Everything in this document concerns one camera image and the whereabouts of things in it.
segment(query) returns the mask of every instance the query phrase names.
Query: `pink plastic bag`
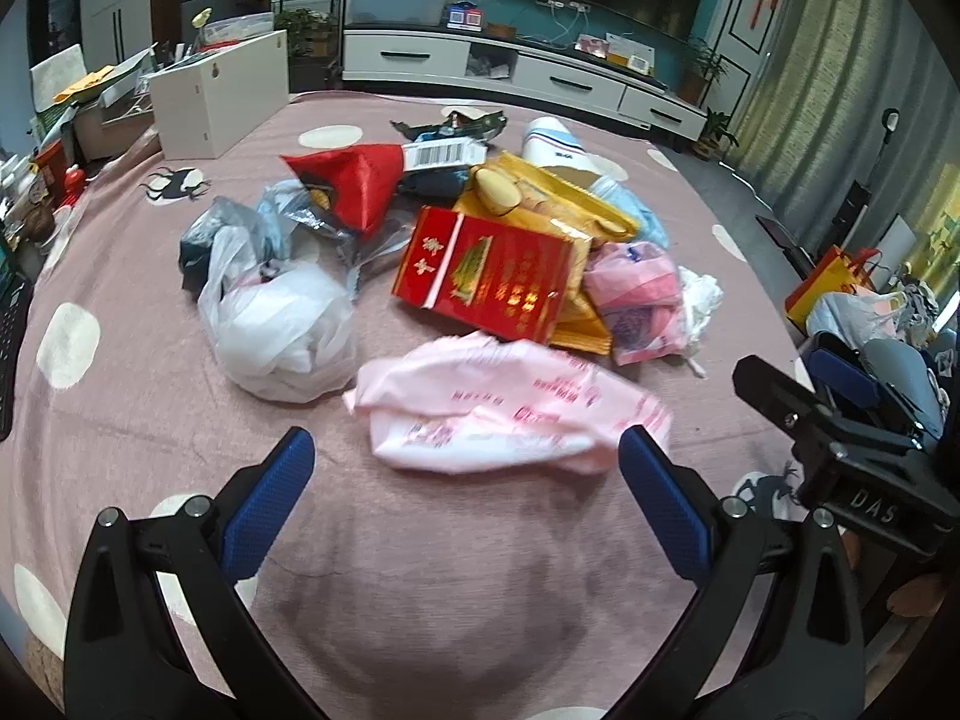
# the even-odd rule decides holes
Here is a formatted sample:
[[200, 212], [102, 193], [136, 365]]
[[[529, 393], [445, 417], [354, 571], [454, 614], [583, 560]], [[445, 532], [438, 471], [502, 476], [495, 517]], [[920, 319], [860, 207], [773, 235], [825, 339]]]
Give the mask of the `pink plastic bag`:
[[590, 257], [584, 289], [613, 335], [618, 365], [683, 352], [683, 284], [656, 244], [606, 244]]
[[391, 466], [469, 473], [550, 463], [616, 466], [621, 434], [643, 425], [667, 451], [666, 406], [622, 376], [532, 341], [440, 338], [360, 368], [344, 395], [368, 415], [373, 454]]

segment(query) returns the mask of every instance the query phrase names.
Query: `white tv cabinet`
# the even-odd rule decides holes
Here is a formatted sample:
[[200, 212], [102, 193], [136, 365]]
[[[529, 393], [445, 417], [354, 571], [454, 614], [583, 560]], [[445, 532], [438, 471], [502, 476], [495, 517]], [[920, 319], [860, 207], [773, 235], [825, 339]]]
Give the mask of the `white tv cabinet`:
[[[506, 57], [507, 79], [468, 76], [467, 57]], [[344, 81], [440, 84], [516, 95], [562, 105], [640, 129], [659, 127], [691, 141], [706, 115], [642, 76], [579, 52], [444, 28], [349, 25], [344, 30]]]

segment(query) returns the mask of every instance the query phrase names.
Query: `red cigarette box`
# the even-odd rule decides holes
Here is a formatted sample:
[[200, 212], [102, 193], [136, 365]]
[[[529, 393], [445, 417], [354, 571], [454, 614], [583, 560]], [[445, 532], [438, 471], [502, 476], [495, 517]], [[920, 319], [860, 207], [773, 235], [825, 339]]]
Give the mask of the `red cigarette box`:
[[572, 250], [563, 238], [426, 206], [394, 295], [508, 341], [548, 343]]

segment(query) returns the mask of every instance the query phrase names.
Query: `keyboard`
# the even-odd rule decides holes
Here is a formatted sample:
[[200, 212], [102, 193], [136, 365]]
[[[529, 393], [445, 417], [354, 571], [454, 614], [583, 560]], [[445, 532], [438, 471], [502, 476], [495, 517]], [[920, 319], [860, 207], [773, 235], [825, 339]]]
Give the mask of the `keyboard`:
[[13, 379], [16, 359], [27, 332], [27, 312], [34, 287], [22, 276], [14, 276], [0, 298], [0, 442], [13, 429]]

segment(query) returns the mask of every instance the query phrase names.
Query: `barcode label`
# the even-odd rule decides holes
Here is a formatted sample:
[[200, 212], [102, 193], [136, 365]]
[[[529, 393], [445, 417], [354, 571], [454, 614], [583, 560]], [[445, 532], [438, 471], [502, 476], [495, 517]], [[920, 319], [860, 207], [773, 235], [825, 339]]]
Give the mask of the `barcode label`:
[[403, 168], [407, 172], [434, 170], [436, 167], [483, 165], [486, 159], [487, 147], [473, 138], [405, 143], [403, 146]]
[[441, 143], [440, 146], [421, 148], [416, 155], [416, 166], [440, 165], [447, 162], [460, 162], [464, 158], [462, 143]]

